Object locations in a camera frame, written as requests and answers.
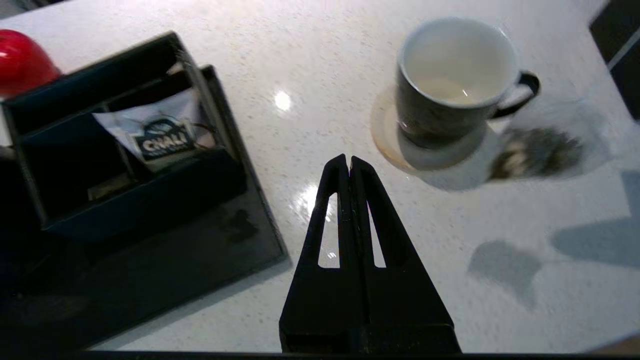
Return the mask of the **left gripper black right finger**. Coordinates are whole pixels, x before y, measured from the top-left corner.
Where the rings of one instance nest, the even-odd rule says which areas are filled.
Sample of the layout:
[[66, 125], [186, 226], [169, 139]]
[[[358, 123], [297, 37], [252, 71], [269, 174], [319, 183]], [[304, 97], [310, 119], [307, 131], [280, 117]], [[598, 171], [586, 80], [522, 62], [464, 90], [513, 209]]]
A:
[[377, 172], [350, 164], [365, 323], [364, 353], [459, 353], [455, 326]]

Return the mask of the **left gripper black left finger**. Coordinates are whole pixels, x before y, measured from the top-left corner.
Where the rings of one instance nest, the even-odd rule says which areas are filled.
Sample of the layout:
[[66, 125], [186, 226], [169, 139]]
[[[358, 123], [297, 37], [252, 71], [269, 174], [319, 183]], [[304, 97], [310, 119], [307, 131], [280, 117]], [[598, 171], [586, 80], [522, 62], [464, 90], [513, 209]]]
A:
[[[338, 268], [322, 268], [320, 250], [329, 199], [337, 196]], [[361, 269], [345, 155], [325, 164], [306, 237], [279, 318], [284, 353], [352, 353], [362, 324]]]

